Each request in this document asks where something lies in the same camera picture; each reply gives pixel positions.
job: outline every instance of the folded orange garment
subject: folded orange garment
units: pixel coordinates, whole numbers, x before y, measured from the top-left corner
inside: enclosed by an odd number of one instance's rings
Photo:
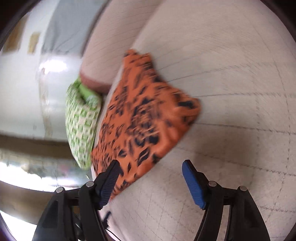
[[[92,151],[98,175],[113,159],[121,166],[111,198],[147,173],[181,139],[200,112],[198,99],[157,75],[149,54],[129,50]]]

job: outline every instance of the green and white checkered fabric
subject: green and white checkered fabric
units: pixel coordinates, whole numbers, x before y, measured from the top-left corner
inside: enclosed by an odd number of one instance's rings
[[[80,91],[80,81],[71,84],[66,97],[66,131],[73,157],[81,169],[91,166],[96,125],[99,117],[101,98],[89,98],[85,102]]]

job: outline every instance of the wall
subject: wall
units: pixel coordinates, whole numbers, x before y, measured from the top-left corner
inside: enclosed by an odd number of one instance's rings
[[[36,73],[46,28],[58,0],[43,0],[30,13],[18,52],[0,56],[0,132],[44,138]],[[30,36],[41,32],[34,55],[27,54]]]

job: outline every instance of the orange cloth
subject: orange cloth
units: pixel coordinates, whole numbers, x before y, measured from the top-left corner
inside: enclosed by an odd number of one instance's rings
[[[102,122],[92,163],[98,175],[113,159],[121,173],[112,198],[147,173],[188,131],[200,112],[198,99],[169,86],[149,54],[129,50],[122,79]]]

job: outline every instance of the black object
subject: black object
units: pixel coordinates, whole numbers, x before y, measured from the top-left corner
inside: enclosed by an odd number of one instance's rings
[[[119,162],[113,160],[94,182],[68,191],[57,188],[38,222],[32,241],[107,241],[105,226],[110,214],[102,223],[98,210],[108,203],[119,172]],[[73,206],[79,206],[80,217],[74,213]]]
[[[261,214],[245,186],[240,186],[237,190],[223,188],[214,181],[209,182],[202,172],[194,168],[190,160],[185,160],[184,164],[189,167],[196,180],[192,183],[194,180],[185,177],[192,195],[196,199],[196,193],[201,193],[200,198],[206,202],[203,208],[205,213],[194,241],[216,241],[224,205],[230,206],[224,241],[270,241]],[[198,184],[196,189],[192,187],[194,184]]]

